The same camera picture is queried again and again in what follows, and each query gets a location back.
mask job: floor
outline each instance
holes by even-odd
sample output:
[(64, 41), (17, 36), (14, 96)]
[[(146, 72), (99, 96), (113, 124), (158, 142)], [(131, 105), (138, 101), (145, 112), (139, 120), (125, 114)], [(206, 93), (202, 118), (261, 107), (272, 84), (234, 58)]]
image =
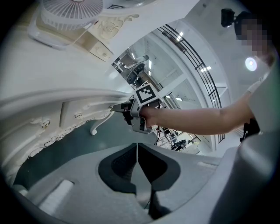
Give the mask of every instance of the floor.
[[(108, 121), (97, 128), (97, 134), (92, 136), (90, 128), (94, 122), (87, 122), (62, 140), (28, 159), (19, 169), (14, 184), (29, 189), (38, 180), (77, 156), (133, 142), (149, 144), (155, 142), (156, 136), (153, 133), (146, 135), (132, 131), (132, 127), (127, 125), (120, 113), (114, 113)], [(133, 171), (132, 183), (136, 184), (136, 187), (140, 185), (139, 191), (145, 194), (143, 195), (145, 198), (143, 204), (145, 204), (149, 198), (150, 184), (138, 164)]]

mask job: metal railing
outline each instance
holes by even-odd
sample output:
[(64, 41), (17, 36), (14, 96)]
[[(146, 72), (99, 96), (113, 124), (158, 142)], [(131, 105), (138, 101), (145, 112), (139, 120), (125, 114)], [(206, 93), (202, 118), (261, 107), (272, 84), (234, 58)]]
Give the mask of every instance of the metal railing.
[(108, 9), (122, 9), (125, 8), (124, 6), (121, 5), (111, 5)]
[[(212, 103), (213, 108), (222, 108), (221, 100), (216, 88), (215, 82), (207, 69), (205, 63), (195, 51), (195, 49), (186, 41), (175, 29), (169, 25), (163, 25), (158, 28), (164, 36), (166, 36), (178, 49), (188, 58), (191, 64), (194, 67), (194, 70), (198, 73), (200, 79), (202, 80), (208, 97)], [(224, 134), (218, 135), (219, 143), (224, 139)]]

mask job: dark floor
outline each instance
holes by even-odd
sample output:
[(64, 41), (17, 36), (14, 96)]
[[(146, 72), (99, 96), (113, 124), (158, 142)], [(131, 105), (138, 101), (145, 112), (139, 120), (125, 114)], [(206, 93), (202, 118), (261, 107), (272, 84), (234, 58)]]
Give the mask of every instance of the dark floor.
[(14, 184), (29, 189), (39, 179), (77, 156), (133, 142), (155, 142), (153, 133), (146, 135), (132, 131), (132, 127), (127, 125), (120, 113), (115, 113), (99, 126), (97, 134), (92, 136), (90, 128), (94, 122), (87, 122), (28, 159), (19, 169)]

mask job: electric fan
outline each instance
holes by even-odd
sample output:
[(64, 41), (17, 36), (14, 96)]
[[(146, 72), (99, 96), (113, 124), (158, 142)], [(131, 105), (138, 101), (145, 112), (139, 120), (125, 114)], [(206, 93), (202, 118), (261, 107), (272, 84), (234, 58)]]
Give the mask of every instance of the electric fan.
[(63, 43), (43, 32), (36, 25), (38, 16), (47, 25), (58, 31), (85, 28), (85, 31), (73, 42), (75, 43), (95, 22), (103, 9), (103, 0), (41, 0), (32, 16), (28, 35), (41, 43), (55, 49), (64, 49), (70, 44)]

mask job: ceiling light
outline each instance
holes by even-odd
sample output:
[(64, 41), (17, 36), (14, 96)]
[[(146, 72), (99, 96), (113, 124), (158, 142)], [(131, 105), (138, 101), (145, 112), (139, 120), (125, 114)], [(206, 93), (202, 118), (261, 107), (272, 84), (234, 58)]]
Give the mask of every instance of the ceiling light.
[(245, 60), (246, 68), (250, 71), (255, 71), (257, 69), (257, 62), (253, 58), (247, 58)]

